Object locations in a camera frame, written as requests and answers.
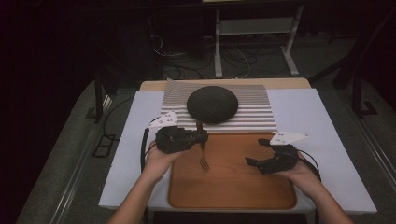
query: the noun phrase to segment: fork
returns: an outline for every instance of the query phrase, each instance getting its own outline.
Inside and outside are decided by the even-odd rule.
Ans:
[[[197,122],[197,133],[204,133],[204,125],[202,122]],[[202,157],[200,159],[200,164],[202,166],[202,169],[204,171],[210,170],[209,164],[207,164],[206,157],[205,157],[205,143],[200,143],[201,145],[201,150],[202,150]]]

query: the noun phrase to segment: brown tray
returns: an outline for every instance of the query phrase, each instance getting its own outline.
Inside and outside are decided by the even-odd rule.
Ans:
[[[199,160],[201,149],[176,159],[172,166],[168,201],[175,208],[190,209],[291,209],[296,204],[293,185],[281,176],[261,175],[245,157],[259,161],[274,157],[258,139],[272,133],[211,133],[205,155],[210,170]]]

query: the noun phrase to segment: black round object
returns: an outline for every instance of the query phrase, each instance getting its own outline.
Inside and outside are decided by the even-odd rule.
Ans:
[[[221,123],[235,115],[238,99],[225,88],[202,87],[190,95],[187,110],[194,119],[202,123]]]

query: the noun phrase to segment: white tabletop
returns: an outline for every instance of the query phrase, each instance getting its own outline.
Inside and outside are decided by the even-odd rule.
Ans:
[[[315,89],[267,90],[279,131],[305,133],[293,145],[318,162],[323,184],[350,214],[374,213],[375,205],[353,166]],[[99,205],[117,208],[140,175],[140,148],[148,124],[160,116],[163,91],[140,91],[134,97]],[[154,140],[155,131],[148,135]],[[155,187],[148,207],[176,210],[167,201],[169,171]],[[307,213],[315,207],[296,189],[297,204],[290,210],[252,212]]]

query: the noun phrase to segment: hand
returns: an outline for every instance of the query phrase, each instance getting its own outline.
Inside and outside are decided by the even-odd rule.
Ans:
[[[299,153],[299,157],[305,160],[301,153]],[[302,161],[297,161],[297,164],[288,171],[275,174],[286,177],[309,198],[324,188],[316,175]]]
[[[161,152],[154,142],[151,142],[151,150],[148,152],[148,157],[146,159],[146,165],[143,170],[142,175],[148,178],[153,183],[157,183],[163,178],[163,175],[169,169],[172,162],[179,156],[188,153],[188,150],[175,152],[171,154],[165,154]]]

